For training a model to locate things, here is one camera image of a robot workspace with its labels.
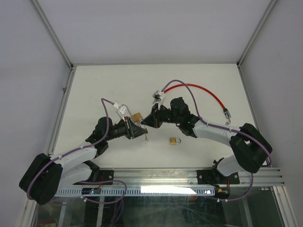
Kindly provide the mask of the large brass padlock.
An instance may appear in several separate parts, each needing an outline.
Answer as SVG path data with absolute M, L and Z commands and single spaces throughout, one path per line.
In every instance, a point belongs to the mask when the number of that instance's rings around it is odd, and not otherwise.
M 143 120 L 143 117 L 142 117 L 140 112 L 133 113 L 133 112 L 130 111 L 129 108 L 127 109 L 127 111 L 128 111 L 128 114 L 129 114 L 133 123 L 139 123 Z

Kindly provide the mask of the small brass padlock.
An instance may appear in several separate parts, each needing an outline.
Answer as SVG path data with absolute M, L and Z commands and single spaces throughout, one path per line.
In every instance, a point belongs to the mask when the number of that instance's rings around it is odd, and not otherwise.
M 170 143 L 170 145 L 178 145 L 181 143 L 181 139 L 180 138 L 170 138 L 169 143 Z

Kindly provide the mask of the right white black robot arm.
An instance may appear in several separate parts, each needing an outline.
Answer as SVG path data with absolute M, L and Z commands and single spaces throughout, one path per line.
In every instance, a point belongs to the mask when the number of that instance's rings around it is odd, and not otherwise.
M 229 146 L 233 154 L 220 159 L 213 166 L 212 179 L 217 183 L 223 183 L 235 172 L 245 170 L 257 173 L 272 152 L 271 145 L 252 124 L 245 123 L 234 128 L 201 120 L 190 112 L 182 97 L 172 99 L 170 108 L 155 104 L 142 123 L 153 128 L 159 128 L 163 123 L 172 123 L 186 136 L 209 139 Z

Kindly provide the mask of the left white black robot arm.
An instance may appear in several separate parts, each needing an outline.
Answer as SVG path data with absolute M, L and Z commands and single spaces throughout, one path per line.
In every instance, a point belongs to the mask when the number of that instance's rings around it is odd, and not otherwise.
M 92 160 L 108 149 L 108 141 L 120 137 L 132 140 L 147 133 L 146 128 L 134 123 L 130 117 L 117 124 L 102 117 L 92 134 L 77 148 L 54 156 L 37 155 L 21 178 L 19 187 L 29 199 L 44 205 L 62 188 L 81 181 L 97 182 L 99 167 Z

